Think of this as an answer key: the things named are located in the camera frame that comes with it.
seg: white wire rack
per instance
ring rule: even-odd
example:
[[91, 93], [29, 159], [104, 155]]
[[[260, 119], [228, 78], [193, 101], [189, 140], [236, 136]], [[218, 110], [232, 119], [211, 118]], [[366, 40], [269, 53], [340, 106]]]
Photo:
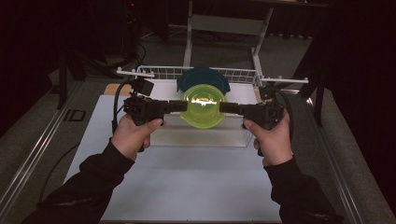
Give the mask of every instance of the white wire rack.
[[[154, 75], [155, 79], [178, 79], [189, 69], [192, 69], [192, 67], [142, 65], [137, 68], [136, 72]], [[210, 67], [210, 69], [219, 71], [230, 83], [250, 84], [254, 89], [262, 85], [262, 77], [260, 77], [256, 70], [217, 67]], [[244, 130], [244, 136], [247, 147], [253, 134]]]

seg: yellow-green bowl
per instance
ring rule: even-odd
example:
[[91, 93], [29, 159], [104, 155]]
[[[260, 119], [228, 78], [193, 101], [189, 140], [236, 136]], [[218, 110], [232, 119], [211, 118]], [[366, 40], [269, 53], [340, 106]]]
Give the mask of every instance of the yellow-green bowl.
[[184, 92], [183, 100], [188, 102], [188, 106], [187, 111], [181, 112], [180, 116], [193, 127], [212, 128], [224, 118], [224, 113], [219, 112], [219, 103], [226, 102], [226, 99], [214, 86], [193, 86]]

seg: gray floor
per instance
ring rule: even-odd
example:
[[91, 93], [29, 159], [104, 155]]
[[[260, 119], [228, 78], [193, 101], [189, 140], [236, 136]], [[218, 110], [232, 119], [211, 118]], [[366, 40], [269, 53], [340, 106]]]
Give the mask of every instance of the gray floor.
[[[256, 44], [255, 37], [250, 36], [239, 42], [214, 43], [200, 41], [200, 38], [197, 38], [198, 36], [196, 36], [192, 48], [192, 66], [253, 68], [249, 48]], [[141, 43], [147, 50], [145, 64], [171, 66], [181, 66], [183, 64], [186, 43], [183, 31], [172, 35], [168, 44], [159, 41], [153, 35], [146, 36]], [[267, 37], [260, 53], [264, 75], [291, 77], [309, 44], [309, 39], [291, 38], [285, 40], [282, 37]], [[140, 49], [139, 51], [140, 55], [143, 55], [143, 50]], [[107, 83], [114, 81], [116, 80], [108, 80], [92, 73], [85, 82], [75, 83], [75, 96], [67, 109], [84, 110], [87, 112], [86, 118], [82, 122], [61, 122], [49, 141], [40, 162], [9, 210], [4, 223], [19, 223], [35, 209], [40, 190], [50, 168], [67, 149], [79, 142], [89, 122], [97, 97], [103, 92]], [[298, 89], [299, 86], [294, 85], [291, 88]], [[293, 106], [296, 110], [306, 110], [304, 106], [301, 107], [304, 103], [300, 99], [293, 99]], [[0, 192], [5, 192], [14, 174], [32, 148], [35, 147], [40, 135], [56, 114], [56, 106], [56, 95], [44, 95], [0, 139], [0, 153], [2, 155]], [[305, 172], [318, 178], [337, 211], [343, 214], [346, 219], [349, 216], [348, 208], [345, 209], [345, 204], [339, 195], [347, 191], [346, 194], [352, 196], [354, 204], [349, 206], [357, 208], [358, 214], [355, 214], [357, 219], [346, 223], [396, 223], [394, 215], [390, 212], [360, 154], [353, 135], [332, 99], [332, 94], [329, 91], [325, 92], [322, 113], [323, 127], [315, 125], [313, 120], [309, 120], [312, 118], [305, 116], [305, 114], [306, 111], [296, 114], [296, 141], [293, 142], [293, 148], [298, 157], [298, 162]], [[329, 152], [312, 150], [315, 147], [322, 148], [325, 146], [330, 146], [330, 156], [333, 156], [336, 164], [338, 164], [335, 168], [340, 171], [341, 176], [334, 176], [332, 170], [329, 169], [327, 165]], [[55, 170], [46, 188], [46, 194], [63, 183], [73, 154], [66, 156]], [[341, 180], [338, 180], [346, 183], [346, 185], [343, 188], [337, 188], [336, 181], [333, 181], [334, 178], [341, 178]]]

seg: black sleeve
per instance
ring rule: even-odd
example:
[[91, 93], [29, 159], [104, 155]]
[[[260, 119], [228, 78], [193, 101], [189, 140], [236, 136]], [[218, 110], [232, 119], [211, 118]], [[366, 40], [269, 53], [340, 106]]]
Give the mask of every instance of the black sleeve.
[[98, 223], [113, 189], [134, 161], [108, 143], [102, 154], [87, 158], [73, 175], [22, 223]]
[[280, 204], [282, 223], [343, 223], [337, 216], [319, 182], [304, 175], [295, 159], [265, 166], [273, 186], [271, 198]]

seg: person's right hand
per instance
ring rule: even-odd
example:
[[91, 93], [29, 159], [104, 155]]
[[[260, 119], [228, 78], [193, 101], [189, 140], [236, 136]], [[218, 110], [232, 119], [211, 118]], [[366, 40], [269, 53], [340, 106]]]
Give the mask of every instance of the person's right hand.
[[279, 165], [293, 158], [289, 122], [290, 117], [286, 109], [282, 120], [271, 131], [264, 130], [252, 120], [244, 120], [246, 128], [256, 136], [254, 147], [262, 151], [264, 166]]

